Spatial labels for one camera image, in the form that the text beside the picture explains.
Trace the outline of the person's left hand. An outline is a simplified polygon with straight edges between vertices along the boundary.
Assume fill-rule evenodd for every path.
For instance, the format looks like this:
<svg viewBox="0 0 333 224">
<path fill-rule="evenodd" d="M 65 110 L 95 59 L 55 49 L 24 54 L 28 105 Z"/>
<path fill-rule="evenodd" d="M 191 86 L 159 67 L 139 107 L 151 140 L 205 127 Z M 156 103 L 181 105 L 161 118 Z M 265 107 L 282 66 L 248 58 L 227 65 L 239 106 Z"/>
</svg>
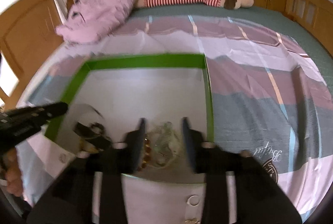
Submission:
<svg viewBox="0 0 333 224">
<path fill-rule="evenodd" d="M 5 163 L 5 179 L 7 180 L 7 192 L 15 195 L 16 197 L 22 196 L 22 173 L 18 163 L 16 148 L 8 151 L 4 156 Z"/>
</svg>

